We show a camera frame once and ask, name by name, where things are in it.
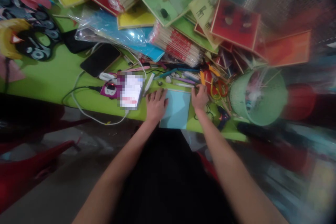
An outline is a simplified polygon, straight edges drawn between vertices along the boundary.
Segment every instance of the green plastic basket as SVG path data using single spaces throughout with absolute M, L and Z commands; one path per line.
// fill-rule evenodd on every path
M 274 78 L 267 84 L 267 87 L 262 88 L 263 99 L 250 112 L 246 109 L 245 93 L 247 84 L 254 71 L 250 71 L 235 80 L 230 89 L 232 109 L 239 116 L 259 126 L 265 126 L 274 122 L 280 116 L 288 97 L 285 82 L 281 74 L 274 76 L 277 72 L 278 70 L 273 68 L 268 70 L 263 83 L 268 82 L 272 77 Z

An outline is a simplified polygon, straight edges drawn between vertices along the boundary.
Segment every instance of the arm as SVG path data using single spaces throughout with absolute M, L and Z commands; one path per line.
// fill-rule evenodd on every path
M 220 185 L 238 220 L 249 223 L 287 223 L 250 176 L 243 162 L 222 137 L 204 111 L 208 102 L 207 89 L 192 89 L 192 105 L 202 126 Z
M 166 112 L 167 89 L 146 96 L 147 118 L 134 136 L 112 160 L 100 177 L 72 224 L 109 223 L 123 184 L 135 167 L 142 149 Z

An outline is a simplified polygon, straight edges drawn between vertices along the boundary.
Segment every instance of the black smartphone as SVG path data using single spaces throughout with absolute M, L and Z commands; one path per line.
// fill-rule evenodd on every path
M 98 45 L 96 50 L 81 63 L 81 68 L 98 78 L 112 63 L 117 60 L 121 52 L 111 44 Z
M 77 54 L 89 50 L 96 44 L 95 42 L 81 41 L 75 39 L 76 29 L 62 33 L 62 39 L 70 52 Z

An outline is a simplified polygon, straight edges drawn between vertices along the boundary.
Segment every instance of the hand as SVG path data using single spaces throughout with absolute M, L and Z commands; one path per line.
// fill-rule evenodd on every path
M 197 87 L 199 88 L 197 95 L 195 89 L 191 89 L 191 102 L 196 114 L 198 111 L 204 111 L 204 107 L 209 101 L 207 87 L 201 84 Z
M 146 121 L 157 124 L 162 119 L 168 106 L 169 99 L 166 99 L 167 91 L 168 89 L 163 90 L 159 88 L 155 92 L 146 95 Z

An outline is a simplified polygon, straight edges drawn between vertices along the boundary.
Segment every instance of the table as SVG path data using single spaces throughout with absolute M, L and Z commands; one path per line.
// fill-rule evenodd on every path
M 50 14 L 67 15 L 69 9 L 64 9 L 60 3 L 56 3 L 50 10 Z M 55 22 L 61 32 L 67 32 L 75 29 L 72 20 L 62 17 L 54 17 Z M 133 58 L 130 53 L 124 49 L 120 51 Z M 85 52 L 79 54 L 72 54 L 63 43 L 59 43 L 53 49 L 53 54 L 50 60 L 45 62 L 39 62 L 23 56 L 22 60 L 16 60 L 16 63 L 20 66 L 21 70 L 25 74 L 26 78 L 17 82 L 9 84 L 8 94 L 17 95 L 22 97 L 34 98 L 52 103 L 61 103 L 63 96 L 72 90 L 74 82 L 77 76 L 81 73 L 80 63 L 85 59 L 87 55 Z M 110 68 L 111 72 L 116 72 L 119 69 L 125 70 L 128 68 L 127 62 L 120 57 Z M 185 90 L 190 92 L 189 88 L 179 87 L 162 81 L 162 88 Z M 77 86 L 102 86 L 104 82 L 102 80 L 93 78 L 87 73 L 84 73 Z M 158 82 L 153 81 L 149 92 L 152 92 L 158 88 Z M 0 78 L 0 90 L 4 88 L 4 80 Z M 75 96 L 81 107 L 88 111 L 95 111 L 105 114 L 111 114 L 116 116 L 124 116 L 125 111 L 120 110 L 117 106 L 117 100 L 110 100 L 109 98 L 98 94 L 94 90 L 80 89 L 75 91 Z M 76 107 L 71 96 L 65 100 L 65 103 L 71 107 Z M 210 104 L 211 112 L 214 115 L 214 123 L 218 125 L 219 113 L 215 104 Z M 187 130 L 202 132 L 201 125 L 194 119 L 194 109 L 190 102 Z M 130 119 L 145 120 L 146 118 L 146 102 L 143 98 L 139 105 L 138 110 L 132 110 L 127 115 Z M 225 128 L 222 131 L 224 137 L 231 140 L 245 141 L 246 137 L 237 131 L 236 124 L 239 119 L 231 119 L 227 122 Z

